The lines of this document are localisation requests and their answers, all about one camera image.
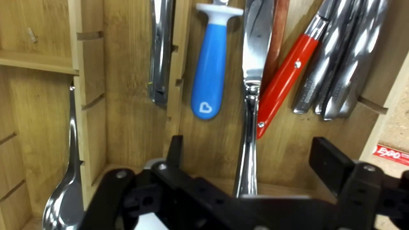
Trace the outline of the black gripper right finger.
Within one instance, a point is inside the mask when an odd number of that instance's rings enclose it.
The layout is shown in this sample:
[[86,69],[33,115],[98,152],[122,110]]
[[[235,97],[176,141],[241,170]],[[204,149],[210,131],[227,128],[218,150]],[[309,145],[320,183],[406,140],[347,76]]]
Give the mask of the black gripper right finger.
[[332,230],[374,230],[378,215],[398,230],[409,230],[409,172],[398,178],[357,161],[324,137],[311,140],[309,166],[336,197]]

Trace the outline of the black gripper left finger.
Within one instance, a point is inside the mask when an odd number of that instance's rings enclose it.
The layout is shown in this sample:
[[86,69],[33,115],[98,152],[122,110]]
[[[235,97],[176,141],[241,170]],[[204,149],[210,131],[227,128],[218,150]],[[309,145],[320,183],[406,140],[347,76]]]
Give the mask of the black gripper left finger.
[[85,210],[79,230],[135,230],[145,215],[155,216],[169,230],[175,226],[175,183],[184,138],[173,136],[164,160],[140,173],[113,169],[106,173]]

